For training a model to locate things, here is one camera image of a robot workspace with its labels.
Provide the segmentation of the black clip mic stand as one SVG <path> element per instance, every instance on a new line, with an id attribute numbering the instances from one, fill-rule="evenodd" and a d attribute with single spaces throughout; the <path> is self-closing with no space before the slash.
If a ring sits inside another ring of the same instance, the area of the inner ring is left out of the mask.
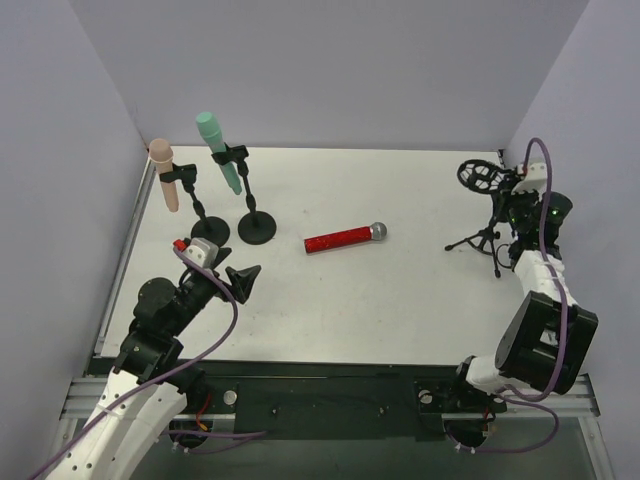
<path id="1" fill-rule="evenodd" d="M 230 166 L 234 163 L 237 174 L 242 179 L 248 213 L 240 219 L 237 226 L 240 239 L 249 245 L 267 243 L 275 236 L 277 224 L 269 213 L 257 209 L 257 202 L 249 182 L 249 168 L 246 162 L 249 152 L 246 146 L 231 147 L 224 144 L 224 150 L 213 153 L 212 156 L 219 166 Z"/>
<path id="2" fill-rule="evenodd" d="M 162 180 L 179 182 L 192 201 L 194 213 L 198 221 L 191 228 L 191 237 L 201 237 L 223 247 L 230 237 L 228 224 L 220 217 L 206 214 L 205 207 L 196 195 L 197 167 L 195 164 L 179 166 L 173 164 L 173 171 L 164 174 Z"/>

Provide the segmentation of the black shock mount tripod stand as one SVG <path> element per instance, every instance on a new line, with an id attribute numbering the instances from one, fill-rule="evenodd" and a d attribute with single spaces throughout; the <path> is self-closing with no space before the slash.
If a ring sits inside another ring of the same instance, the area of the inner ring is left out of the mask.
<path id="1" fill-rule="evenodd" d="M 493 275 L 501 278 L 501 266 L 498 259 L 496 242 L 501 238 L 498 224 L 506 222 L 506 204 L 511 190 L 518 180 L 513 169 L 483 159 L 469 159 L 457 169 L 457 180 L 469 192 L 483 198 L 480 201 L 481 220 L 476 220 L 479 229 L 466 237 L 449 243 L 444 250 L 467 246 L 473 251 L 491 259 Z"/>

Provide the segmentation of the pink microphone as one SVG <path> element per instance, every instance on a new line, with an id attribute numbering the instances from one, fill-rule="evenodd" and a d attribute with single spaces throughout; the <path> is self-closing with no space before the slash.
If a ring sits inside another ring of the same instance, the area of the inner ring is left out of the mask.
<path id="1" fill-rule="evenodd" d="M 156 138 L 149 143 L 149 159 L 160 178 L 165 204 L 171 213 L 176 213 L 179 210 L 179 199 L 175 183 L 161 179 L 164 174 L 173 171 L 173 158 L 173 149 L 166 139 Z"/>

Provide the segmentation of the mint green microphone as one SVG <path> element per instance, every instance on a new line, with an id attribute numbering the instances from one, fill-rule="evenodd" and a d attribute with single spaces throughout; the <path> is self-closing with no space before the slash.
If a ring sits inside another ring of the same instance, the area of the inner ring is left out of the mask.
<path id="1" fill-rule="evenodd" d="M 202 140 L 207 144 L 213 154 L 226 151 L 226 145 L 223 139 L 222 129 L 217 118 L 211 112 L 201 112 L 196 116 L 196 125 Z M 219 167 L 227 185 L 234 194 L 242 193 L 240 178 L 236 172 L 234 165 L 229 162 L 220 165 L 217 161 L 214 163 Z"/>

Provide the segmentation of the red glitter microphone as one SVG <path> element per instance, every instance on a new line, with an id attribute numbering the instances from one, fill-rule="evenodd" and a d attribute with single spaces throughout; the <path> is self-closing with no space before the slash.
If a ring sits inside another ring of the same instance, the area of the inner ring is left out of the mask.
<path id="1" fill-rule="evenodd" d="M 361 243 L 383 241 L 387 233 L 384 223 L 374 222 L 369 226 L 307 238 L 304 240 L 304 248 L 307 254 L 315 254 Z"/>

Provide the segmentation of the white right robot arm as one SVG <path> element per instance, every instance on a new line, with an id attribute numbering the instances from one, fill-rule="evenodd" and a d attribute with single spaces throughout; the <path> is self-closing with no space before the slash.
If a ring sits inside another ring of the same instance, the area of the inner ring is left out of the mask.
<path id="1" fill-rule="evenodd" d="M 511 195 L 501 205 L 501 220 L 513 237 L 509 268 L 524 299 L 496 353 L 470 356 L 457 368 L 460 382 L 489 395 L 524 385 L 539 396 L 567 393 L 598 327 L 597 315 L 569 292 L 557 244 L 573 203 L 557 192 L 547 198 L 547 209 L 535 192 Z"/>

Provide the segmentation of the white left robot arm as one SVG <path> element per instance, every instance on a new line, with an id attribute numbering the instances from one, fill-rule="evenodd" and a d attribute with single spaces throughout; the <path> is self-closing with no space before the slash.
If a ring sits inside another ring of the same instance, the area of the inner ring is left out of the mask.
<path id="1" fill-rule="evenodd" d="M 33 478 L 128 479 L 189 399 L 205 392 L 197 365 L 231 335 L 262 268 L 228 267 L 222 281 L 215 269 L 229 248 L 193 238 L 175 241 L 173 251 L 185 267 L 179 283 L 157 277 L 141 286 L 128 334 L 89 419 Z M 201 354 L 180 362 L 180 334 L 214 298 L 231 306 L 229 326 Z"/>

